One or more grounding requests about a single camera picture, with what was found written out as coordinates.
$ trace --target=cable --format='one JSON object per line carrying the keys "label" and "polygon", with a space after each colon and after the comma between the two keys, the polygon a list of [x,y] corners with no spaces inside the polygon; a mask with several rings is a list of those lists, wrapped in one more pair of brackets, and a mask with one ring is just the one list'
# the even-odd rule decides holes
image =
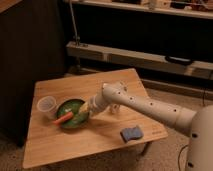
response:
{"label": "cable", "polygon": [[70,5],[70,12],[71,12],[73,29],[74,29],[74,34],[75,34],[75,41],[76,41],[76,44],[79,45],[78,30],[77,30],[77,27],[76,27],[75,14],[74,14],[74,9],[73,9],[73,5],[72,5],[72,0],[69,1],[69,5]]}
{"label": "cable", "polygon": [[[208,81],[211,80],[212,74],[213,74],[213,70],[209,74]],[[203,97],[202,97],[202,102],[203,102],[204,107],[206,106],[206,104],[205,104],[206,89],[207,89],[207,87],[204,88]]]}
{"label": "cable", "polygon": [[180,168],[180,157],[181,157],[181,153],[183,152],[183,150],[186,148],[186,147],[188,147],[189,145],[184,145],[181,149],[180,149],[180,151],[179,151],[179,154],[178,154],[178,169],[179,169],[179,171],[181,171],[181,168]]}
{"label": "cable", "polygon": [[[75,20],[75,14],[74,14],[74,9],[73,9],[73,5],[72,5],[72,0],[69,0],[69,5],[70,5],[70,13],[71,13],[71,17],[72,17],[73,29],[74,29],[74,34],[75,34],[75,43],[77,46],[79,46],[80,40],[79,40],[79,36],[78,36],[78,30],[77,30],[77,26],[76,26],[76,20]],[[81,60],[79,57],[76,57],[76,62],[77,62],[77,70],[78,70],[78,72],[80,72]]]}

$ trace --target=toy carrot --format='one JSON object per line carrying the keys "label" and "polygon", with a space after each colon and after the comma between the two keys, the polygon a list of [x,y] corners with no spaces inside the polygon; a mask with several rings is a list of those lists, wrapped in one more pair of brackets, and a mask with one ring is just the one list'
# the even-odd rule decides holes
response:
{"label": "toy carrot", "polygon": [[57,120],[53,121],[53,123],[54,123],[55,125],[59,125],[59,124],[65,122],[65,121],[71,119],[73,116],[74,116],[74,115],[73,115],[72,112],[68,112],[68,113],[66,113],[65,115],[63,115],[63,116],[61,116],[60,118],[58,118]]}

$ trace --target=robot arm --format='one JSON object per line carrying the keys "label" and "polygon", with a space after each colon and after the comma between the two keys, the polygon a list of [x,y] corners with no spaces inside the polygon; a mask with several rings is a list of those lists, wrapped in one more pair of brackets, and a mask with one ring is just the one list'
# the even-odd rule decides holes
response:
{"label": "robot arm", "polygon": [[181,106],[128,94],[118,82],[103,84],[102,90],[88,101],[91,114],[120,104],[176,129],[190,138],[185,170],[213,170],[213,105],[196,112]]}
{"label": "robot arm", "polygon": [[105,110],[112,103],[124,105],[143,113],[186,136],[190,134],[191,122],[196,114],[195,111],[178,105],[128,94],[125,86],[120,82],[103,84],[102,91],[89,101],[89,108],[93,114],[96,114]]}

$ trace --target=table top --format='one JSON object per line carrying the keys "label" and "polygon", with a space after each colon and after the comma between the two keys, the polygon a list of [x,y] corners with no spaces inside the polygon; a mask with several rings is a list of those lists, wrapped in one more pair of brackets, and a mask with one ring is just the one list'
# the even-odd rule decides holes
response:
{"label": "table top", "polygon": [[[134,69],[37,82],[23,167],[41,166],[167,137],[162,124],[125,106],[121,106],[117,114],[106,110],[89,119],[83,127],[69,130],[53,125],[36,109],[38,100],[44,96],[54,96],[57,105],[73,98],[86,101],[100,90],[104,82],[116,81],[125,83],[129,93],[148,96]],[[120,131],[136,125],[141,128],[144,137],[124,143]]]}
{"label": "table top", "polygon": [[1,0],[0,1],[0,13],[21,1],[22,0]]}

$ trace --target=clear cup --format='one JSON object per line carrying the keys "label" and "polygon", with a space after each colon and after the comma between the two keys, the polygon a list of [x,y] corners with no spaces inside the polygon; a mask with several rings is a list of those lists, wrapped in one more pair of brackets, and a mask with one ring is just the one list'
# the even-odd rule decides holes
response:
{"label": "clear cup", "polygon": [[37,103],[37,109],[44,113],[44,115],[50,119],[53,120],[56,118],[56,112],[57,112],[57,104],[56,99],[52,96],[46,96],[41,98]]}

